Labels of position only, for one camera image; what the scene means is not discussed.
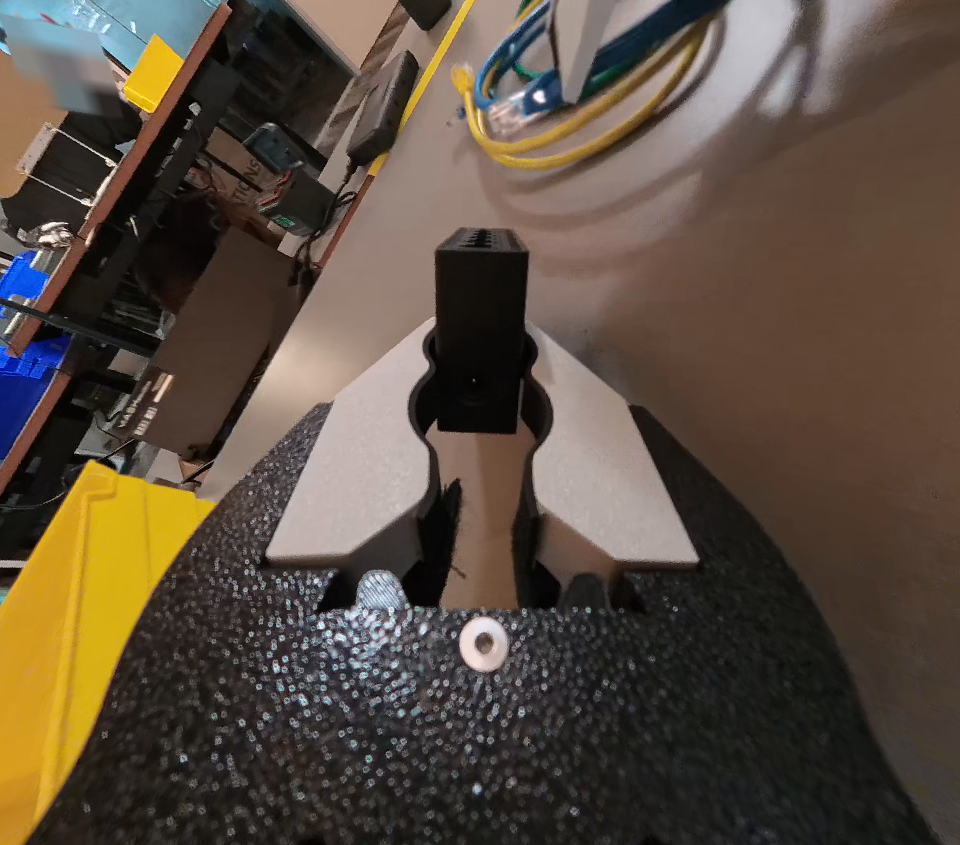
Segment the brown wooden desk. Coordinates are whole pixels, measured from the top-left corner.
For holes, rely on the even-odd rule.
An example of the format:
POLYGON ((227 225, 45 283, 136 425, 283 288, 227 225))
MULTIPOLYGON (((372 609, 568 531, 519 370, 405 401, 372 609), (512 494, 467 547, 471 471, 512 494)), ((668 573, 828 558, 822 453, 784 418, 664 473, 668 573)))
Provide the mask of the brown wooden desk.
POLYGON ((66 250, 35 303, 28 305, 25 313, 17 312, 10 320, 2 319, 2 346, 11 356, 21 357, 34 340, 41 325, 40 314, 54 311, 109 220, 125 217, 130 209, 148 200, 162 167, 174 154, 176 140, 187 125, 194 81, 205 69, 232 14, 228 3, 222 3, 214 11, 130 151, 94 199, 77 240, 66 250))
POLYGON ((10 486, 15 474, 24 463, 30 449, 38 441, 45 425, 52 417, 54 410, 66 395, 75 378, 73 371, 55 371, 51 381, 43 390, 30 416, 24 420, 17 430, 17 435, 3 456, 1 466, 1 494, 10 486))

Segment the blue plastic bins stack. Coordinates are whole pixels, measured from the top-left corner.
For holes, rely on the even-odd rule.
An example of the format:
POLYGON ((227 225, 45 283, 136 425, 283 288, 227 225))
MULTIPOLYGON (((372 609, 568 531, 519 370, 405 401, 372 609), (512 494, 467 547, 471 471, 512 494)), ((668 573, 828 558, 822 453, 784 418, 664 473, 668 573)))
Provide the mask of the blue plastic bins stack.
POLYGON ((1 348, 1 460, 13 449, 54 375, 61 371, 72 342, 67 335, 33 342, 18 357, 1 348))

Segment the black battery charger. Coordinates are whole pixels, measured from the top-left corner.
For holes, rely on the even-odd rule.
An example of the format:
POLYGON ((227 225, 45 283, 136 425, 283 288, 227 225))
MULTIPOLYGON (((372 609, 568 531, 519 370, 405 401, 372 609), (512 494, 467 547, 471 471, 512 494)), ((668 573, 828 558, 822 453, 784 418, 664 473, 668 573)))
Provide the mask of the black battery charger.
POLYGON ((301 238, 327 226, 335 194, 321 181, 324 155, 279 123, 258 127, 244 147, 275 176, 256 201, 259 215, 301 238))

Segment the small yellow bin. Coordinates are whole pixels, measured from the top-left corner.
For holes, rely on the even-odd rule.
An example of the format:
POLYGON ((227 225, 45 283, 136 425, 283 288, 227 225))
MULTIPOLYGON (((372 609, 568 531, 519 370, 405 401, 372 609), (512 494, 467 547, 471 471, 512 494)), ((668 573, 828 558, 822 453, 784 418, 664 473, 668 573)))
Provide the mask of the small yellow bin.
POLYGON ((154 114, 185 64, 163 38, 153 35, 123 85, 126 101, 147 115, 154 114))

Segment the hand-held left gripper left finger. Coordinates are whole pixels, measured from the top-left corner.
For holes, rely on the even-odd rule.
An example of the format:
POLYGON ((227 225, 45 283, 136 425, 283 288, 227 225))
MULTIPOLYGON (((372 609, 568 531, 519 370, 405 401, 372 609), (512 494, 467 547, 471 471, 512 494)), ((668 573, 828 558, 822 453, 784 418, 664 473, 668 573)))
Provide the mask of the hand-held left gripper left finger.
POLYGON ((274 566, 410 570, 431 450, 410 417, 429 370, 426 320, 342 389, 266 551, 274 566))

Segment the small blue bin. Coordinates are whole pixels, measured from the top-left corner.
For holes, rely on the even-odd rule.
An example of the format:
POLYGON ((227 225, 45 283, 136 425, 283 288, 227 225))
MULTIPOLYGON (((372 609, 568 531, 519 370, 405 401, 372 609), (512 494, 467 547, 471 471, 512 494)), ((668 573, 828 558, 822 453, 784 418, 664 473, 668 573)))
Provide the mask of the small blue bin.
POLYGON ((48 276, 33 266, 38 255, 36 250, 23 251, 6 266, 1 276, 3 300, 26 307, 41 297, 48 276))

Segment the black ethernet switch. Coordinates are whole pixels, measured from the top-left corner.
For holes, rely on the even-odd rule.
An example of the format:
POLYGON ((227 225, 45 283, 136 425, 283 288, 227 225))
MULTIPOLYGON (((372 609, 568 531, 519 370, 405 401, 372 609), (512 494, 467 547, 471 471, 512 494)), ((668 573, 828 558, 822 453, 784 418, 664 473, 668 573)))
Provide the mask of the black ethernet switch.
POLYGON ((510 228, 463 227, 435 259, 438 429, 513 435, 528 358, 529 251, 510 228))

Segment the small wooden screen board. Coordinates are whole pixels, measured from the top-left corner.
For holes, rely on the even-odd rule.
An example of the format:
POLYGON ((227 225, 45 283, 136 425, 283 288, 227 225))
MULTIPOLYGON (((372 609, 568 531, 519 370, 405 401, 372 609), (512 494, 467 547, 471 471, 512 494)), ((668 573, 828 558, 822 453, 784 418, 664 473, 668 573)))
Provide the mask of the small wooden screen board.
POLYGON ((1 60, 1 191, 44 191, 88 217, 125 154, 109 142, 111 121, 55 105, 47 85, 1 60))

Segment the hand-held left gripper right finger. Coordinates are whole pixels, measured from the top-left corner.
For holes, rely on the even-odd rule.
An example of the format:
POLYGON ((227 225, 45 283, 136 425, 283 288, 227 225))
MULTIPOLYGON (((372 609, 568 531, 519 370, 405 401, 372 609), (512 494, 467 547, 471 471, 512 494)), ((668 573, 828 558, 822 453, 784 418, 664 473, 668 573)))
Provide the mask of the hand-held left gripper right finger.
POLYGON ((534 442, 521 509, 548 575, 690 571, 700 558, 634 419, 603 379, 541 328, 521 419, 534 442))

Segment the yellow tape strip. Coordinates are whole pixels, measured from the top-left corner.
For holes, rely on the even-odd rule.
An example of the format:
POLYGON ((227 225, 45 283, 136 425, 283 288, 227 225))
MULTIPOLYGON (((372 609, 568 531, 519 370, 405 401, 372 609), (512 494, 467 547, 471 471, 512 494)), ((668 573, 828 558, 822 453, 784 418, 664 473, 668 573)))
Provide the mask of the yellow tape strip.
POLYGON ((474 8, 474 4, 477 0, 463 0, 462 5, 454 16, 452 23, 450 24, 448 30, 444 34, 440 44, 438 45, 437 50, 435 51, 432 59, 428 62, 425 71, 423 71, 418 77, 414 89, 411 93, 410 99, 403 110, 399 132, 401 133, 408 123, 409 119, 412 118, 414 111, 420 101, 423 99, 426 91, 429 88, 429 85, 440 69, 440 66, 446 59, 450 48, 452 47, 454 41, 456 40, 462 26, 466 22, 466 19, 470 15, 471 11, 474 8))

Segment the black power adapter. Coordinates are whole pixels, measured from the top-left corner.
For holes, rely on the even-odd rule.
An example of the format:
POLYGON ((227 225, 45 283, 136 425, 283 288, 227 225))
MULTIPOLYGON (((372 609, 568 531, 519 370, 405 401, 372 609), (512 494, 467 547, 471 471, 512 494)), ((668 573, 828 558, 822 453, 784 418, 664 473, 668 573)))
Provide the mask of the black power adapter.
POLYGON ((417 58, 403 50, 374 77, 346 148, 352 167, 368 168, 393 148, 419 72, 417 58))

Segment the cardboard box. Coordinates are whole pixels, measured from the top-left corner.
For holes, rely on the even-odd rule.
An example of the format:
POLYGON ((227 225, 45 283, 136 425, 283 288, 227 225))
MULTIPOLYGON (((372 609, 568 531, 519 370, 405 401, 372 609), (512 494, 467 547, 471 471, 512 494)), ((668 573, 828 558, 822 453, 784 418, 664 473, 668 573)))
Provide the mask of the cardboard box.
POLYGON ((198 152, 194 174, 195 185, 244 215, 258 214, 261 199, 275 179, 241 141, 220 127, 214 128, 198 152))

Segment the yellow plastic bin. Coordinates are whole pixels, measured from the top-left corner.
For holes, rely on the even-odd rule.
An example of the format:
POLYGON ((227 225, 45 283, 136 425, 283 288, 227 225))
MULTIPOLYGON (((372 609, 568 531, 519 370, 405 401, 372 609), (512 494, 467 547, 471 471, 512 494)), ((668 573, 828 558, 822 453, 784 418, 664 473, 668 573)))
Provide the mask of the yellow plastic bin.
POLYGON ((89 463, 1 608, 1 842, 64 787, 163 575, 214 504, 89 463))

